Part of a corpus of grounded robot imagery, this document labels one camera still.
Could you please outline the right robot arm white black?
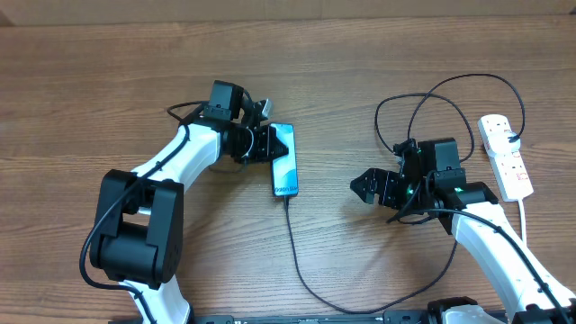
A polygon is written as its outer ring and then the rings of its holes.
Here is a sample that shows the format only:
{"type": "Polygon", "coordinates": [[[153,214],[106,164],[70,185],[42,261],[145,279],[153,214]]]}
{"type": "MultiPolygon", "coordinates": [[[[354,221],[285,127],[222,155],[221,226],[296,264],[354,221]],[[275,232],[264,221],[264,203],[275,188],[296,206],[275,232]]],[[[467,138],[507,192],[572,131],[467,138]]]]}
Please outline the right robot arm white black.
{"type": "Polygon", "coordinates": [[[350,183],[365,203],[394,209],[393,221],[438,220],[474,258],[511,323],[573,323],[575,294],[556,280],[512,229],[498,198],[469,183],[455,139],[408,139],[392,150],[397,172],[369,168],[350,183]]]}

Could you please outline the white charger adapter plug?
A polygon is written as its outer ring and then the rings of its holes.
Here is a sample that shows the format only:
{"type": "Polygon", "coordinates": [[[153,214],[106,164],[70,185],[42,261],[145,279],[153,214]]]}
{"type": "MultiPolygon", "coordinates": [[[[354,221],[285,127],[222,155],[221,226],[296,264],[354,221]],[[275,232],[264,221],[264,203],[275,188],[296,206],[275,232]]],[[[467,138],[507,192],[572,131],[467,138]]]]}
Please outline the white charger adapter plug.
{"type": "Polygon", "coordinates": [[[484,147],[491,158],[519,151],[521,140],[510,131],[489,132],[483,138],[484,147]]]}

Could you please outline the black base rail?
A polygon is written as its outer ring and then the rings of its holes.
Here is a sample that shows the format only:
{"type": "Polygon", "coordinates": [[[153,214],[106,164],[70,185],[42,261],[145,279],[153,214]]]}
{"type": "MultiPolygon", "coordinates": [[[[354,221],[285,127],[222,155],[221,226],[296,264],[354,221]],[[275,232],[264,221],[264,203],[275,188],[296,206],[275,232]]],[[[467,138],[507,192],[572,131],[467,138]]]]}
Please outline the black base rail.
{"type": "Polygon", "coordinates": [[[421,324],[429,323],[422,310],[387,310],[372,315],[310,315],[234,318],[231,315],[197,316],[193,324],[421,324]]]}

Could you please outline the white power strip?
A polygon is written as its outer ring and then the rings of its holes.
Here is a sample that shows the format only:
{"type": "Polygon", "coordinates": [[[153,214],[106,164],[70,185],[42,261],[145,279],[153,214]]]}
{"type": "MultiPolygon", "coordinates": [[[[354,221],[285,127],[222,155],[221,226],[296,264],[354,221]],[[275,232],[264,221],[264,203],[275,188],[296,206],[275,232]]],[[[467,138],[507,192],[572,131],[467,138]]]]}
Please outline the white power strip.
{"type": "MultiPolygon", "coordinates": [[[[500,114],[482,116],[478,120],[478,128],[482,143],[483,138],[489,132],[513,132],[508,118],[500,114]]],[[[521,201],[534,192],[520,151],[505,156],[490,157],[488,155],[488,157],[501,197],[505,202],[521,201]]]]}

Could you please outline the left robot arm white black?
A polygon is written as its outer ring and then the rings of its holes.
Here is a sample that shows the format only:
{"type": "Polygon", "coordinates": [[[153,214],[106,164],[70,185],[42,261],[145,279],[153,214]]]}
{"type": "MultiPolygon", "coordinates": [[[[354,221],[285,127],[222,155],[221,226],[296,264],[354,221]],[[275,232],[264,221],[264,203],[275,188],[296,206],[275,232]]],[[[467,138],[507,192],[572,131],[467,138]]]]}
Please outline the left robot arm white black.
{"type": "Polygon", "coordinates": [[[241,166],[267,163],[274,197],[299,192],[295,131],[272,122],[273,103],[254,101],[240,85],[216,80],[204,101],[191,101],[175,137],[151,160],[131,171],[110,170],[101,182],[94,226],[79,256],[86,284],[125,291],[138,323],[192,323],[176,270],[184,246],[184,198],[198,176],[223,156],[241,166]]]}

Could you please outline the blue Samsung smartphone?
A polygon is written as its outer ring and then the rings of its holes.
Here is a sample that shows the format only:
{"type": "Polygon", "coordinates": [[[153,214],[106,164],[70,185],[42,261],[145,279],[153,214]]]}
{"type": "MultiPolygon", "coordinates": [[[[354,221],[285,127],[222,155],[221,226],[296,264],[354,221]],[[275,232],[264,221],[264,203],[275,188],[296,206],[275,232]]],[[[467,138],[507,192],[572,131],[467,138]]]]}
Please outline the blue Samsung smartphone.
{"type": "Polygon", "coordinates": [[[296,196],[299,192],[294,127],[286,123],[272,123],[276,137],[288,148],[286,155],[272,162],[273,193],[276,197],[296,196]]]}

